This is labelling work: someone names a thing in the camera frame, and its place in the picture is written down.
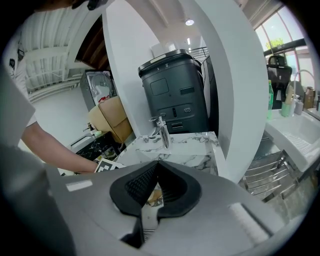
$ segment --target chair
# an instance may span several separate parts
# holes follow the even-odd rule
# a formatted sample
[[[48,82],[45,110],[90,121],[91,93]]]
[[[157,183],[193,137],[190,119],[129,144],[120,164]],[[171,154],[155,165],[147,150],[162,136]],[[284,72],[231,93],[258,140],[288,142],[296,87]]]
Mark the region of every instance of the chair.
[[[291,78],[292,68],[287,65],[286,59],[280,55],[272,55],[266,65],[268,79],[273,89],[273,110],[281,109],[286,100],[286,89]]]

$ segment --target recessed light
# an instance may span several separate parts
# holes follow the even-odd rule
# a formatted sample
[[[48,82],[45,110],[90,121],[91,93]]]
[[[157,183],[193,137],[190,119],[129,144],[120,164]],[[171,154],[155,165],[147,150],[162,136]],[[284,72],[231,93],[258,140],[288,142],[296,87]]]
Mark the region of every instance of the recessed light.
[[[192,19],[188,19],[186,22],[185,22],[185,24],[187,25],[187,26],[191,26],[191,25],[193,25],[195,22],[192,20]]]

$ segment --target white sink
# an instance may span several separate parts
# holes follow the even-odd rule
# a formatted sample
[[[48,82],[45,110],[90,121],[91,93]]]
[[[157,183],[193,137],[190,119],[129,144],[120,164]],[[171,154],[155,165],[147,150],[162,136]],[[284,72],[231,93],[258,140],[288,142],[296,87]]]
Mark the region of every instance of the white sink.
[[[301,172],[307,170],[320,156],[320,121],[302,112],[283,117],[280,110],[272,111],[265,131],[274,144],[285,150]]]
[[[165,149],[160,136],[136,138],[116,159],[125,166],[165,160],[229,178],[226,160],[214,132],[171,134],[172,149]]]

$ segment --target green foliage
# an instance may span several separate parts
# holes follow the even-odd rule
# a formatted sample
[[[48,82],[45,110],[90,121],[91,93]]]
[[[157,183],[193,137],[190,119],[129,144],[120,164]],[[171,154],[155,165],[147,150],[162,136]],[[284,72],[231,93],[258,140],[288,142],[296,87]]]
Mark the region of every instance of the green foliage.
[[[273,48],[273,47],[277,47],[277,46],[283,45],[284,44],[284,40],[282,38],[277,38],[277,39],[274,39],[274,40],[270,40],[270,43],[271,43],[272,48]],[[270,43],[267,42],[265,44],[265,46],[268,48],[268,50],[271,49]]]

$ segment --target forearm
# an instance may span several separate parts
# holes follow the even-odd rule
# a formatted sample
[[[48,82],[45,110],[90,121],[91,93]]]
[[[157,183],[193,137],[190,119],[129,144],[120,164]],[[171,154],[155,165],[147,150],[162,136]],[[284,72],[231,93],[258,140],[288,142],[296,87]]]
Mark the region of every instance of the forearm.
[[[22,140],[41,160],[61,169],[92,173],[98,165],[67,149],[52,135],[42,130],[38,123],[25,129]]]

